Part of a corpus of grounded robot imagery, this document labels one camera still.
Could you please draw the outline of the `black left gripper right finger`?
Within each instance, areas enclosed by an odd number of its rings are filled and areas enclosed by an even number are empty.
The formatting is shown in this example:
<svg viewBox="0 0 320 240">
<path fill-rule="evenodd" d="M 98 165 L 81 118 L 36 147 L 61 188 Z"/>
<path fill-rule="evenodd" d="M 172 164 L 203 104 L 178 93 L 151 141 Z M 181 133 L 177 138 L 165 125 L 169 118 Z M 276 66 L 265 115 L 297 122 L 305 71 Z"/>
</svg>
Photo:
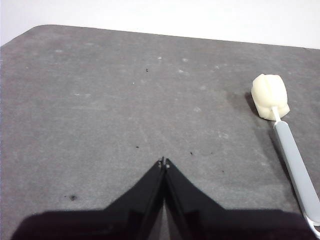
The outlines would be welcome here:
<svg viewBox="0 0 320 240">
<path fill-rule="evenodd" d="M 314 240 L 305 219 L 279 209 L 226 209 L 193 185 L 168 159 L 165 204 L 171 234 L 181 240 Z"/>
</svg>

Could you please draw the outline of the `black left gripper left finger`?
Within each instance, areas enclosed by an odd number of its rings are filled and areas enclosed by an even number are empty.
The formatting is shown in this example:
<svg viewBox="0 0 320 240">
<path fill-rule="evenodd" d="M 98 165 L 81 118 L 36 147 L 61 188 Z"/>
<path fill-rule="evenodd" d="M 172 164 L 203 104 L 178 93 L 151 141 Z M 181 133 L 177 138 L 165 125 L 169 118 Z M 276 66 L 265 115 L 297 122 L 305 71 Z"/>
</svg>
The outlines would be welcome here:
<svg viewBox="0 0 320 240">
<path fill-rule="evenodd" d="M 25 218 L 13 240 L 146 240 L 163 207 L 166 161 L 103 209 L 45 211 Z"/>
</svg>

